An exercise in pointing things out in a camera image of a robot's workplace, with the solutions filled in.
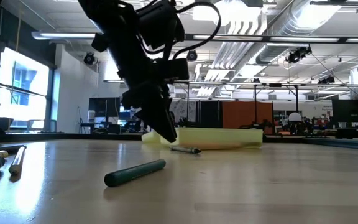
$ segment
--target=computer monitor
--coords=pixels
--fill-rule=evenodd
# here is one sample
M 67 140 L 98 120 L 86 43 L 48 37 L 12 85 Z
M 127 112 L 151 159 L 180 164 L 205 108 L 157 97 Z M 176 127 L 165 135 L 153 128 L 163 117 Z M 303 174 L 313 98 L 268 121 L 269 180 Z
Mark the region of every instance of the computer monitor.
M 89 110 L 95 112 L 95 117 L 118 117 L 120 110 L 120 98 L 90 98 Z
M 358 100 L 332 100 L 334 122 L 358 122 Z

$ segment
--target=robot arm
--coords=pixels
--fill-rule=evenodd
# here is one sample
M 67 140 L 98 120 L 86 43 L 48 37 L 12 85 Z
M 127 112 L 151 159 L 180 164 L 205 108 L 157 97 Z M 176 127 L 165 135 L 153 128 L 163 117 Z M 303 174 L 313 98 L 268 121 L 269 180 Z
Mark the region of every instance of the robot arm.
M 211 3 L 193 3 L 181 10 L 175 9 L 175 2 L 153 0 L 149 5 L 138 9 L 120 0 L 79 0 L 85 14 L 94 22 L 102 34 L 96 34 L 92 46 L 99 52 L 107 50 L 115 61 L 118 75 L 124 79 L 128 91 L 122 95 L 125 109 L 141 108 L 136 116 L 150 125 L 166 140 L 174 142 L 176 132 L 174 121 L 169 115 L 172 99 L 168 83 L 172 80 L 189 79 L 187 61 L 176 59 L 179 53 L 207 43 L 220 28 L 221 17 Z M 172 46 L 185 39 L 184 28 L 177 16 L 194 6 L 212 7 L 219 15 L 215 32 L 206 40 L 178 51 L 169 60 Z M 144 44 L 157 49 L 151 52 Z M 148 54 L 163 52 L 157 60 Z

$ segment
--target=wooden table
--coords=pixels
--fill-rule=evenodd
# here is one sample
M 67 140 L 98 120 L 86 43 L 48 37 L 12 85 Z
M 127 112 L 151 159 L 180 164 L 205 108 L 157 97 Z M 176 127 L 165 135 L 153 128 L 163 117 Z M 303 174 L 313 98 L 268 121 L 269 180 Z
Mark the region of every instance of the wooden table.
M 137 141 L 28 144 L 23 173 L 0 172 L 0 223 L 358 223 L 358 150 L 308 144 L 203 151 Z M 165 159 L 116 188 L 108 172 Z

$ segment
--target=window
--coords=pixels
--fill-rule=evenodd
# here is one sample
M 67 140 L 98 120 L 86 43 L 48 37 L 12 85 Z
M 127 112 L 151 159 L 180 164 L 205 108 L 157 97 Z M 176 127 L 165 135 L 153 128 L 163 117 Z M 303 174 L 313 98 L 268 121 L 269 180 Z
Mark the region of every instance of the window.
M 45 119 L 49 68 L 5 48 L 1 54 L 0 117 L 13 118 L 11 127 L 27 127 L 31 119 Z

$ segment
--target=security camera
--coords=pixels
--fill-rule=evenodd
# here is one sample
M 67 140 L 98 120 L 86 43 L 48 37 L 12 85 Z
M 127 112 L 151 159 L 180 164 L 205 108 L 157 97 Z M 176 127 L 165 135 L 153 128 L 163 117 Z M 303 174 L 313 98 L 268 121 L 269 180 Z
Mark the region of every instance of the security camera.
M 187 53 L 187 61 L 194 62 L 195 60 L 197 60 L 196 51 L 195 50 L 189 50 L 189 52 Z
M 96 59 L 94 57 L 93 52 L 86 53 L 86 55 L 84 57 L 84 63 L 87 65 L 94 65 L 96 63 Z

